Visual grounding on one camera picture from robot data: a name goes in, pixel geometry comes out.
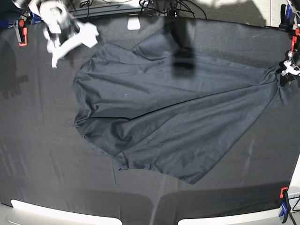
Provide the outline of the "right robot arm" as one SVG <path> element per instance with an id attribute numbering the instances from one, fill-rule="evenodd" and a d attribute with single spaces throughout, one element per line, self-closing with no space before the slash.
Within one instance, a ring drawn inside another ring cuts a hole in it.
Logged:
<path id="1" fill-rule="evenodd" d="M 82 23 L 68 11 L 62 0 L 14 0 L 20 9 L 28 9 L 39 16 L 46 24 L 43 35 L 47 40 L 47 51 L 52 55 L 51 65 L 57 67 L 58 61 L 80 45 L 94 47 L 99 32 L 96 25 Z"/>

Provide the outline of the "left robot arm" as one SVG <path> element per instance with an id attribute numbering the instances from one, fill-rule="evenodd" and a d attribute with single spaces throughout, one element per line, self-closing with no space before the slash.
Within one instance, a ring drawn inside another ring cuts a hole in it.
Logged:
<path id="1" fill-rule="evenodd" d="M 281 86 L 287 86 L 300 78 L 300 2 L 288 0 L 280 9 L 281 23 L 279 29 L 288 33 L 292 40 L 287 59 L 281 68 Z"/>

